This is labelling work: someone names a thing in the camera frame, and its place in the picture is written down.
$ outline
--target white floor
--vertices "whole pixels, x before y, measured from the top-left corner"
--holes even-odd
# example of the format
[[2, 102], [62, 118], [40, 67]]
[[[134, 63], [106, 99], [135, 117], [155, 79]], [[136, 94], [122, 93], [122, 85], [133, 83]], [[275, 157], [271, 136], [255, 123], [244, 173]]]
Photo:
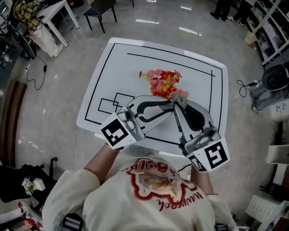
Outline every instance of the white floor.
[[[39, 52], [47, 63], [45, 82], [41, 90], [28, 83], [19, 116], [16, 145], [16, 164], [49, 164], [57, 156], [60, 170], [83, 168], [100, 149], [103, 141], [92, 132], [78, 128], [76, 118], [89, 80], [104, 47], [111, 37], [145, 40], [174, 46], [207, 56], [228, 67], [229, 81], [251, 83], [261, 79], [263, 68], [257, 51], [246, 45], [247, 28], [237, 23], [215, 20], [214, 0], [129, 0], [115, 5], [113, 14], [103, 15], [103, 34], [97, 18], [91, 18], [89, 29], [83, 16], [89, 8], [83, 5], [74, 12], [79, 16], [79, 29], [62, 32], [69, 43], [57, 58]], [[137, 19], [159, 22], [139, 23]], [[182, 31], [196, 31], [202, 36]], [[29, 79], [43, 78], [43, 63], [31, 61]], [[268, 145], [273, 139], [274, 126], [267, 111], [256, 114], [251, 110], [249, 96], [239, 96], [239, 86], [229, 84], [228, 122], [226, 140], [231, 161], [211, 174], [216, 193], [228, 203], [232, 212], [242, 215], [261, 183], [269, 180], [271, 165], [266, 164]], [[165, 157], [177, 169], [188, 163], [185, 158]]]

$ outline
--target white t-shirt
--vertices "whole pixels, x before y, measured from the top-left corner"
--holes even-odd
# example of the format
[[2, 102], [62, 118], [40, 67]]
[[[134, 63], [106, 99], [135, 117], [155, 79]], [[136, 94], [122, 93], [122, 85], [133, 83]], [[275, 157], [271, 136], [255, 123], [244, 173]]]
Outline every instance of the white t-shirt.
[[88, 231], [213, 231], [215, 223], [237, 230], [223, 200], [206, 196], [163, 159], [126, 156], [102, 185], [87, 170], [65, 171], [45, 202], [43, 230], [56, 231], [79, 210]]

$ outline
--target person's legs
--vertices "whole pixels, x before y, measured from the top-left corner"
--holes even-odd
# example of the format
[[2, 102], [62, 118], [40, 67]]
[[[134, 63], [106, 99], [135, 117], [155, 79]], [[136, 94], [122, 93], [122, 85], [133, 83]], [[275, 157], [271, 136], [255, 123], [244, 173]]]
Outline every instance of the person's legs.
[[233, 0], [227, 0], [226, 4], [224, 4], [222, 15], [221, 15], [221, 18], [224, 21], [226, 21], [227, 16], [229, 15], [232, 2], [233, 2]]
[[63, 44], [56, 45], [51, 33], [42, 24], [39, 24], [38, 29], [30, 35], [30, 38], [50, 57], [58, 56], [64, 47]]
[[217, 7], [216, 7], [216, 10], [215, 10], [215, 15], [220, 17], [221, 15], [221, 12], [225, 6], [225, 3], [226, 3], [226, 0], [218, 0], [217, 2]]
[[254, 98], [255, 100], [257, 100], [265, 92], [267, 92], [266, 88], [263, 85], [261, 85], [257, 87], [254, 91], [250, 92], [250, 96]]
[[238, 12], [234, 15], [234, 17], [233, 17], [233, 19], [235, 20], [235, 21], [237, 21], [239, 18], [241, 18], [242, 16], [243, 16], [243, 11], [244, 11], [244, 9], [246, 8], [246, 5], [247, 5], [248, 3], [245, 1], [245, 0], [242, 0], [242, 2], [241, 2], [241, 5], [240, 5], [240, 7], [239, 7], [239, 9], [238, 9]]
[[248, 3], [248, 2], [245, 2], [246, 4], [245, 4], [245, 6], [244, 6], [244, 9], [243, 9], [243, 15], [242, 15], [242, 19], [241, 19], [241, 23], [242, 24], [245, 24], [246, 23], [246, 21], [247, 21], [247, 18], [248, 18], [248, 16], [249, 16], [249, 11], [250, 11], [250, 9], [251, 9], [251, 4], [250, 3]]
[[221, 12], [223, 10], [223, 7], [225, 6], [226, 4], [226, 0], [218, 0], [217, 2], [217, 7], [216, 7], [216, 10], [215, 12], [211, 12], [210, 14], [215, 18], [215, 19], [219, 19], [220, 15], [221, 15]]
[[256, 104], [254, 105], [255, 106], [254, 111], [259, 113], [269, 105], [278, 103], [282, 100], [284, 100], [283, 90], [279, 90], [266, 99], [257, 100]]

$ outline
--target desk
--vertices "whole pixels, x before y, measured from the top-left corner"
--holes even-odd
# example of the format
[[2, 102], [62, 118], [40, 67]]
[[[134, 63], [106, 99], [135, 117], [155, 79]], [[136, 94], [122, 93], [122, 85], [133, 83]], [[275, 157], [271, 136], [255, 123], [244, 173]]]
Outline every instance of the desk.
[[68, 3], [66, 2], [66, 0], [62, 0], [54, 5], [51, 5], [45, 9], [43, 9], [42, 11], [39, 12], [39, 16], [44, 16], [44, 18], [41, 20], [43, 24], [47, 24], [50, 29], [55, 33], [55, 35], [59, 38], [59, 40], [63, 43], [63, 45], [65, 47], [68, 46], [67, 41], [64, 39], [64, 37], [59, 33], [59, 31], [56, 29], [56, 27], [53, 25], [53, 23], [51, 22], [51, 19], [53, 18], [53, 16], [62, 8], [65, 7], [68, 14], [70, 15], [72, 21], [74, 22], [75, 26], [77, 28], [80, 27], [79, 22], [77, 21], [75, 15], [73, 14], [72, 10], [70, 9]]
[[[104, 49], [85, 93], [77, 125], [100, 133], [99, 126], [111, 113], [118, 112], [134, 97], [151, 95], [149, 83], [139, 78], [139, 72], [157, 68], [181, 73], [177, 88], [187, 90], [190, 100], [210, 112], [223, 137], [228, 110], [228, 71], [224, 64], [190, 51], [122, 38], [111, 38]], [[174, 116], [146, 135], [136, 144], [182, 155], [178, 147], [181, 133]]]

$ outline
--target plaid cloth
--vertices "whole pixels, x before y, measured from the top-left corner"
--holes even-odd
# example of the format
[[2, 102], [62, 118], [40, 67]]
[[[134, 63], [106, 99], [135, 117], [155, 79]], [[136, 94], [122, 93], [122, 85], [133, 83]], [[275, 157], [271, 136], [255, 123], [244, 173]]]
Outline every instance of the plaid cloth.
[[39, 2], [29, 2], [28, 4], [23, 3], [22, 0], [15, 2], [14, 18], [24, 23], [30, 34], [33, 34], [37, 30], [41, 20], [37, 14], [41, 9]]

